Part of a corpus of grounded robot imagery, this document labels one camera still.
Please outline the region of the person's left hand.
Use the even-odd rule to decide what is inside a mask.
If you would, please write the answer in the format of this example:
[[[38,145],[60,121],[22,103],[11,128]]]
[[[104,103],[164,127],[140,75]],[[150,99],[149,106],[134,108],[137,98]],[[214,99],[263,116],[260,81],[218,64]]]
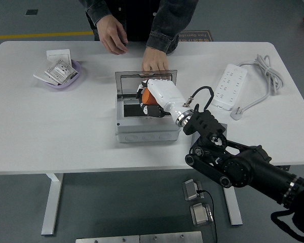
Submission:
[[[146,47],[142,59],[142,71],[165,71],[169,69],[166,54],[157,49]]]

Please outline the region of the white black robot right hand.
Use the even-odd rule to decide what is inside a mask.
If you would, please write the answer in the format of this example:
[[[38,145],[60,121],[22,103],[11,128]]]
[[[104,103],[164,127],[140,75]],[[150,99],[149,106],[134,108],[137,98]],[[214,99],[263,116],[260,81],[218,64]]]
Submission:
[[[180,127],[182,121],[193,114],[184,107],[185,99],[173,81],[167,79],[148,79],[138,86],[136,98],[145,115],[164,117],[170,115]]]

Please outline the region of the person's right hand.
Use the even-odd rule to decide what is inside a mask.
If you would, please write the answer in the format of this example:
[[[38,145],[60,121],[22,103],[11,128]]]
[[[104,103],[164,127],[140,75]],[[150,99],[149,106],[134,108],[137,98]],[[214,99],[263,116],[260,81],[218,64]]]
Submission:
[[[96,27],[99,39],[109,53],[114,55],[127,53],[127,34],[122,24],[113,15],[102,17],[96,23]]]

